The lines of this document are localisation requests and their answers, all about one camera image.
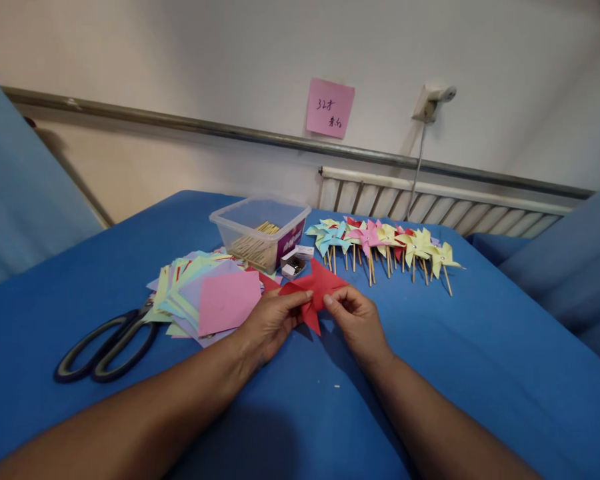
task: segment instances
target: hand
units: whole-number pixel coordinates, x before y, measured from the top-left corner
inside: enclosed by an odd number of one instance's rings
[[[302,320],[300,306],[313,292],[279,296],[280,289],[266,292],[237,332],[255,349],[260,366],[270,361]]]
[[[333,296],[325,295],[324,300],[366,374],[392,362],[394,354],[385,338],[374,302],[350,285],[334,292]]]

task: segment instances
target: plastic box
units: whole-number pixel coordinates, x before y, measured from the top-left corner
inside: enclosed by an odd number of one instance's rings
[[[213,212],[209,220],[218,226],[227,252],[272,274],[302,238],[309,212],[310,206],[280,197],[251,197]]]

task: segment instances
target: pink sticky note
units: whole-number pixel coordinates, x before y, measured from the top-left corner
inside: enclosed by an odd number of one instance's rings
[[[238,328],[258,300],[260,280],[257,271],[205,278],[201,290],[198,336]]]
[[[344,138],[354,95],[353,87],[316,78],[311,79],[307,130]]]

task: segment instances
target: blue curtain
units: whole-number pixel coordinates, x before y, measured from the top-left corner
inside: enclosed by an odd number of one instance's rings
[[[0,282],[101,230],[82,194],[0,90]]]
[[[600,192],[500,270],[600,356]]]

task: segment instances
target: scissors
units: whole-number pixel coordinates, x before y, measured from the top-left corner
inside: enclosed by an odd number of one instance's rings
[[[71,383],[83,379],[87,375],[91,374],[91,380],[98,383],[107,383],[110,381],[117,380],[122,377],[126,372],[131,370],[136,363],[138,363],[142,357],[151,348],[157,334],[160,330],[159,323],[146,323],[144,322],[144,316],[153,306],[153,296],[149,297],[146,303],[140,308],[140,310],[131,310],[124,315],[120,315],[116,318],[103,323],[80,342],[78,342],[67,354],[60,360],[58,367],[53,372],[53,379],[58,383]],[[98,351],[92,356],[84,367],[78,370],[71,370],[71,366],[80,352],[86,348],[95,338],[100,336],[103,332],[106,332],[110,328],[116,327],[115,331],[111,336],[104,342],[104,344],[98,349]],[[129,344],[135,334],[138,333],[140,328],[148,326],[151,330],[149,336],[145,340],[140,350],[138,350],[134,356],[132,356],[126,363],[120,365],[113,370],[107,370],[107,367],[111,361],[124,350]]]

